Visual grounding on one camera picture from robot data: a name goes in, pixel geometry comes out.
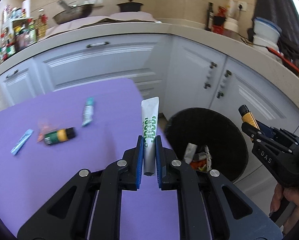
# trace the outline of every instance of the silver rivet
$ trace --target silver rivet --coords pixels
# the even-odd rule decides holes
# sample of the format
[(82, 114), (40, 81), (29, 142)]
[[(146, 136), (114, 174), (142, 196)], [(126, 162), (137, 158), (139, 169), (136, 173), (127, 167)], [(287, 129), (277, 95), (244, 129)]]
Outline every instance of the silver rivet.
[(127, 161), (125, 161), (125, 160), (119, 160), (117, 162), (117, 165), (120, 166), (120, 167), (124, 167), (124, 166), (126, 166), (126, 164), (127, 164)]
[(219, 176), (219, 171), (218, 170), (211, 170), (210, 175), (213, 177), (218, 177)]
[(181, 166), (182, 162), (180, 160), (173, 160), (171, 162), (171, 165), (175, 166), (175, 167), (178, 167), (178, 166)]
[(79, 171), (78, 175), (81, 177), (86, 177), (89, 174), (88, 170), (81, 170)]

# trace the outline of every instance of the black curtain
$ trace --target black curtain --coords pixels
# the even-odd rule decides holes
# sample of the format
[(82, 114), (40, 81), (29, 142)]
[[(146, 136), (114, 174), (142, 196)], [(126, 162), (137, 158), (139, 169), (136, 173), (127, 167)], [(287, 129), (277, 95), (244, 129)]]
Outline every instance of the black curtain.
[(253, 20), (262, 17), (282, 28), (282, 38), (299, 48), (299, 15), (292, 0), (257, 0)]

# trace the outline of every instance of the electrical socket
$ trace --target electrical socket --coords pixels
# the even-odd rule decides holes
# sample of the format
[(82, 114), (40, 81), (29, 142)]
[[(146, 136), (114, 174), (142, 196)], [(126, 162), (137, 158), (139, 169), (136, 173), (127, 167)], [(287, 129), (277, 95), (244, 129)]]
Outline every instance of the electrical socket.
[(247, 2), (238, 1), (237, 2), (237, 8), (238, 8), (238, 10), (239, 10), (239, 5), (240, 4), (243, 6), (242, 11), (246, 12), (247, 11)]

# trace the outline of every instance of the triangular cutout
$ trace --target triangular cutout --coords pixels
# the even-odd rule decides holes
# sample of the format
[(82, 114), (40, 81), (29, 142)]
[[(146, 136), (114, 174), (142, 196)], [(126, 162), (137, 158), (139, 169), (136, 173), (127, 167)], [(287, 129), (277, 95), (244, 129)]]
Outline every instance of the triangular cutout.
[(239, 196), (231, 191), (229, 187), (222, 187), (233, 217), (238, 220), (252, 214), (253, 210)]
[(64, 219), (73, 200), (77, 187), (71, 187), (49, 210), (52, 216)]

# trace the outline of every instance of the trash can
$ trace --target trash can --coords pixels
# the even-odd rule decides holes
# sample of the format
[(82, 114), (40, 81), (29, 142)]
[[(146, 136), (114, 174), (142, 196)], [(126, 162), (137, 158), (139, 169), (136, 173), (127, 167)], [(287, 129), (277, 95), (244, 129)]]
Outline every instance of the trash can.
[(180, 160), (188, 143), (207, 145), (216, 169), (236, 181), (248, 162), (248, 150), (240, 130), (227, 117), (205, 108), (188, 108), (172, 116), (165, 136)]

